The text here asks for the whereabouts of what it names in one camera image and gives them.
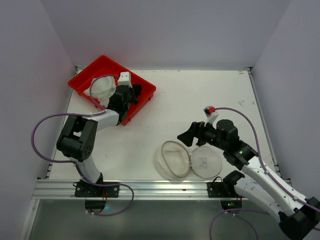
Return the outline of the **pale green bra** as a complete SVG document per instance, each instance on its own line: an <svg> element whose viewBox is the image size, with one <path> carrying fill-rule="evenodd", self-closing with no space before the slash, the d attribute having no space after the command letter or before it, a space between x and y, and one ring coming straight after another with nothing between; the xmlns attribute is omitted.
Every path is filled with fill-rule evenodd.
<svg viewBox="0 0 320 240"><path fill-rule="evenodd" d="M95 83L91 87L91 94L89 87L84 90L83 93L86 96L92 96L98 101L101 106L107 108L110 102L110 98L116 92L116 87L116 81L113 76L104 76L95 81Z"/></svg>

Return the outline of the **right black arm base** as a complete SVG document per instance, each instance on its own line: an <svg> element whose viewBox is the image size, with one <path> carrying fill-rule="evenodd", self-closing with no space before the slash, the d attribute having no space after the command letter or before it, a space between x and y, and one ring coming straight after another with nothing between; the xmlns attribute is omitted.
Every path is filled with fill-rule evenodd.
<svg viewBox="0 0 320 240"><path fill-rule="evenodd" d="M221 178L220 176L215 177L214 180L206 183L208 197L219 199L235 199L220 200L222 209L241 209L243 207L242 196L236 193L235 186L238 181L244 177L245 175L237 170L232 171L224 178Z"/></svg>

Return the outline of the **red plastic tray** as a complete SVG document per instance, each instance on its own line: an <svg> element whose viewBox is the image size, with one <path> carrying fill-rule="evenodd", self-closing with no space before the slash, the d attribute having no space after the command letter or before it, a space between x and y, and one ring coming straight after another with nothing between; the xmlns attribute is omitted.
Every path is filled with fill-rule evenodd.
<svg viewBox="0 0 320 240"><path fill-rule="evenodd" d="M146 81L142 77L128 70L124 66L118 64L111 58L101 55L92 63L90 63L85 69L78 73L75 77L69 80L68 85L80 96L86 98L88 101L92 99L84 94L84 91L90 87L90 83L93 79L102 75L114 75L115 79L118 80L120 73L129 72L131 75L131 83L133 85L141 85L140 95L137 97L137 103L132 103L128 109L128 115L122 122L125 126L129 123L132 118L147 104L148 101L154 96L156 86Z"/></svg>

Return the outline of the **aluminium mounting rail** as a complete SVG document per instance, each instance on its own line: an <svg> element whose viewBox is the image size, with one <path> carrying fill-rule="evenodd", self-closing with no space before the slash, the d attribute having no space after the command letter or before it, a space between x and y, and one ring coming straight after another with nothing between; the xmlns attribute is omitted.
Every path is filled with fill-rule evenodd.
<svg viewBox="0 0 320 240"><path fill-rule="evenodd" d="M70 200L76 197L75 180L38 180L36 182L33 199L36 200ZM123 181L118 197L112 200L130 200L132 196L143 200L171 200L171 201L202 201L224 199L221 195L209 193L207 180L129 180Z"/></svg>

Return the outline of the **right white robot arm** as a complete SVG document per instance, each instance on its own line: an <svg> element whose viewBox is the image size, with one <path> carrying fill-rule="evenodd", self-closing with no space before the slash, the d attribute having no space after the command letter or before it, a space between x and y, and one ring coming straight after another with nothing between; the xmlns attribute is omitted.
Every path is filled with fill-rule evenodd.
<svg viewBox="0 0 320 240"><path fill-rule="evenodd" d="M177 136L187 147L195 138L199 147L209 144L223 151L227 162L237 168L234 191L273 216L289 239L302 240L319 224L320 201L295 190L270 169L250 145L240 140L231 120L219 120L216 127L209 122L193 122Z"/></svg>

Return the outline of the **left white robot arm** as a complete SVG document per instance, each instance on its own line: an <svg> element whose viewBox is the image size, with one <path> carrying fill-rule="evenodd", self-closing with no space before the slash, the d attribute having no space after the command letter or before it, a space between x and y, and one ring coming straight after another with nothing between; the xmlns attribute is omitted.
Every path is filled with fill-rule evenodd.
<svg viewBox="0 0 320 240"><path fill-rule="evenodd" d="M131 104L138 103L142 85L119 85L111 96L108 108L97 115L71 114L60 132L56 148L67 157L83 179L92 185L100 184L102 173L96 167L92 152L96 134L107 127L122 124Z"/></svg>

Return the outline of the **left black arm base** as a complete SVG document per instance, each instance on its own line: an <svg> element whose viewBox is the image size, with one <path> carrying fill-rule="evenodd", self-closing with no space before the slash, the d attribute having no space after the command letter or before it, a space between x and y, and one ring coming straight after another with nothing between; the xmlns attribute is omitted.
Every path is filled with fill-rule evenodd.
<svg viewBox="0 0 320 240"><path fill-rule="evenodd" d="M85 198L84 207L89 213L101 213L107 206L108 198L117 198L119 196L120 186L101 187L91 185L83 180L72 184L75 187L74 196L76 198Z"/></svg>

